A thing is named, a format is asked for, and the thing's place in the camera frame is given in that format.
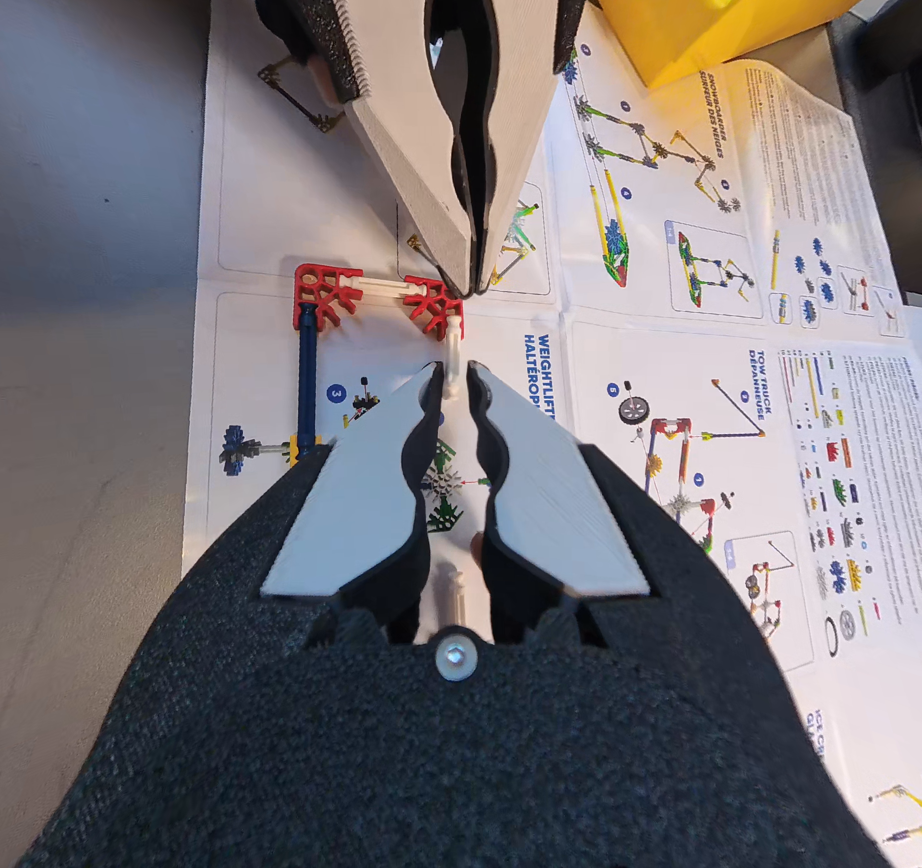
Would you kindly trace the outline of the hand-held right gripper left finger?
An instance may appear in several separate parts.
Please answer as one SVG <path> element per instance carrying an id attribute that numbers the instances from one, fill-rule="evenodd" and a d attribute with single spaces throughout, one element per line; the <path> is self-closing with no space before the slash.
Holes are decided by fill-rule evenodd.
<path id="1" fill-rule="evenodd" d="M 430 362 L 331 444 L 261 595 L 332 597 L 427 534 L 421 483 L 443 386 L 444 365 Z"/>

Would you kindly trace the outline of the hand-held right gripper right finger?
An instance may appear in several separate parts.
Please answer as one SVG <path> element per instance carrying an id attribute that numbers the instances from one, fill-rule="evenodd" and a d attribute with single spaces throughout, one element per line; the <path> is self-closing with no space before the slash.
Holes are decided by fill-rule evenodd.
<path id="1" fill-rule="evenodd" d="M 467 365 L 490 481 L 481 570 L 492 599 L 648 595 L 579 441 L 481 363 Z"/>

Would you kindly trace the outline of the printed instruction sheet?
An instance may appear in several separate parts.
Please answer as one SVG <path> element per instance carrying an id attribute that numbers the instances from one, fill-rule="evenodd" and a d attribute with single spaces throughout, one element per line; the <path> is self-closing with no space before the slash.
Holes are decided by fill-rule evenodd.
<path id="1" fill-rule="evenodd" d="M 254 0 L 213 0 L 182 570 L 289 468 L 294 273 L 431 277 L 349 122 Z M 920 866 L 920 357 L 851 118 L 762 62 L 647 90 L 585 9 L 463 359 L 604 450 L 704 549 L 814 749 Z M 317 439 L 442 357 L 363 294 Z"/>

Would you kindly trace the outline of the red toy connector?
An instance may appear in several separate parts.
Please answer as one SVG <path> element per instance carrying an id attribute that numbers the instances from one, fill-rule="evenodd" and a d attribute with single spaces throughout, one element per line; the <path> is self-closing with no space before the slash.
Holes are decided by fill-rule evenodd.
<path id="1" fill-rule="evenodd" d="M 406 283 L 409 292 L 403 298 L 403 305 L 411 308 L 411 320 L 425 318 L 423 333 L 434 331 L 437 340 L 444 341 L 449 317 L 459 317 L 460 330 L 464 331 L 464 303 L 461 299 L 453 297 L 444 282 L 408 275 Z"/>
<path id="2" fill-rule="evenodd" d="M 363 290 L 356 284 L 364 275 L 362 269 L 342 268 L 317 263 L 303 263 L 294 273 L 294 308 L 292 325 L 299 330 L 302 305 L 315 306 L 315 320 L 318 332 L 329 323 L 340 326 L 341 310 L 354 315 L 356 304 L 363 297 Z"/>

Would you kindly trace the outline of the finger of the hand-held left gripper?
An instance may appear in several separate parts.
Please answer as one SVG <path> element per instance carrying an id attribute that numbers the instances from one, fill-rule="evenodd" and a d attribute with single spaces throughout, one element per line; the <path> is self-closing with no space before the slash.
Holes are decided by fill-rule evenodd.
<path id="1" fill-rule="evenodd" d="M 487 289 L 556 89 L 558 0 L 481 1 L 490 45 L 488 192 L 472 293 Z"/>
<path id="2" fill-rule="evenodd" d="M 457 297 L 470 293 L 472 232 L 451 173 L 455 133 L 437 95 L 427 0 L 333 0 L 359 96 L 349 118 Z"/>

